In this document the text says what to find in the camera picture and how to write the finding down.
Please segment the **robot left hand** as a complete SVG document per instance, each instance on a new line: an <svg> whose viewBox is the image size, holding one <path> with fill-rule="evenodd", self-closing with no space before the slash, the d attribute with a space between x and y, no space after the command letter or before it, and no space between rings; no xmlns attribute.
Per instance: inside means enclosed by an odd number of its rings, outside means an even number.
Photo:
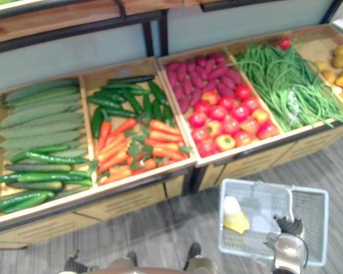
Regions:
<svg viewBox="0 0 343 274"><path fill-rule="evenodd" d="M86 266L77 261L79 249L76 249L66 260L63 270L71 273L88 273L95 272L100 269L97 265Z"/></svg>

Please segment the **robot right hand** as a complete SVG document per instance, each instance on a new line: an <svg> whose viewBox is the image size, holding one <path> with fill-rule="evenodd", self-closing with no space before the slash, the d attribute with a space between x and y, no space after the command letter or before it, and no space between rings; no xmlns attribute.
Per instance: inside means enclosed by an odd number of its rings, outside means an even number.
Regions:
<svg viewBox="0 0 343 274"><path fill-rule="evenodd" d="M274 215L273 219L278 224L280 231L279 232L269 232L266 235L264 244L265 245L272 245L275 241L278 240L278 237L282 234L290 234L293 236L297 236L300 239L304 239L305 235L305 228L300 218L294 218L293 221L289 221L286 216L279 217L278 215Z"/></svg>

